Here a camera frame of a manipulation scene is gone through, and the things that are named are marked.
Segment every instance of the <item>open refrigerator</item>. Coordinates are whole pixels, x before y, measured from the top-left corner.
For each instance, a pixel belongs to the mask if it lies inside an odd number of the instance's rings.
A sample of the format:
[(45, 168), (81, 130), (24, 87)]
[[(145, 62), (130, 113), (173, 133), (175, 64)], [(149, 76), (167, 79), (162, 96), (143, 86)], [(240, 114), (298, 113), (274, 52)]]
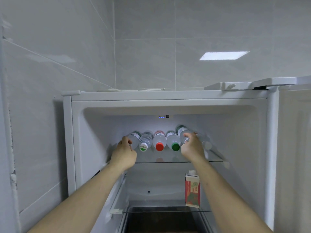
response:
[[(311, 141), (310, 83), (311, 76), (223, 82), (202, 91), (66, 92), (69, 195), (107, 165), (123, 136), (185, 125), (210, 137), (209, 162), (273, 229), (277, 157), (306, 152)], [(93, 233), (125, 233), (135, 214), (158, 212), (190, 214), (197, 232), (220, 232), (203, 188), (200, 208), (185, 207), (185, 174), (194, 167), (180, 150), (136, 151)]]

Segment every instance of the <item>juice carton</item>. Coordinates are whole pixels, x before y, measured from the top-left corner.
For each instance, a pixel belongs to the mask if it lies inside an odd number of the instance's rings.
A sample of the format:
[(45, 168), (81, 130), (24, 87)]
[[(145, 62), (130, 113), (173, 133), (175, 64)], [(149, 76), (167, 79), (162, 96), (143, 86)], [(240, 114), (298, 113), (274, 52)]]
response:
[(185, 202), (186, 206), (200, 207), (200, 178), (195, 170), (189, 170), (185, 178)]

